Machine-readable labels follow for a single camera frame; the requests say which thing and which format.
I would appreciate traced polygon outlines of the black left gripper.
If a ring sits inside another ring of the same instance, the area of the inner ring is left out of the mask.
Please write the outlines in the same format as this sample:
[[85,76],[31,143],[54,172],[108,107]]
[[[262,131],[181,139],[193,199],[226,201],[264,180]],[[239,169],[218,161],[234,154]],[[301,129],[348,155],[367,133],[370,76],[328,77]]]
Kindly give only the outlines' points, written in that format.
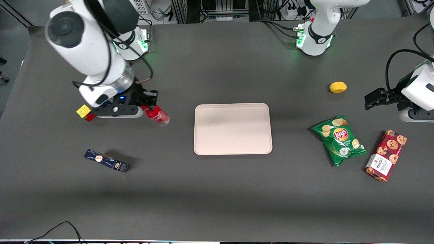
[[397,110],[403,111],[405,109],[411,108],[411,102],[408,102],[406,97],[404,97],[400,91],[392,89],[392,91],[386,90],[385,88],[377,88],[374,91],[374,95],[364,96],[364,108],[365,110],[370,110],[379,105],[389,105],[397,103]]

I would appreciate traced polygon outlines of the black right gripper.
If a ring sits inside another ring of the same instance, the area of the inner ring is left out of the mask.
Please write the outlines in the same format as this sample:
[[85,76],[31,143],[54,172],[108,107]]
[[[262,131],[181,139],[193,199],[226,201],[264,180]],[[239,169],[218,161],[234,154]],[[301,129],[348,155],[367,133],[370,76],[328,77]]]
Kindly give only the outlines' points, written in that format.
[[130,88],[117,94],[117,104],[137,105],[141,109],[145,109],[148,106],[156,106],[158,90],[150,90],[149,95],[146,92],[147,90],[141,84],[133,83]]

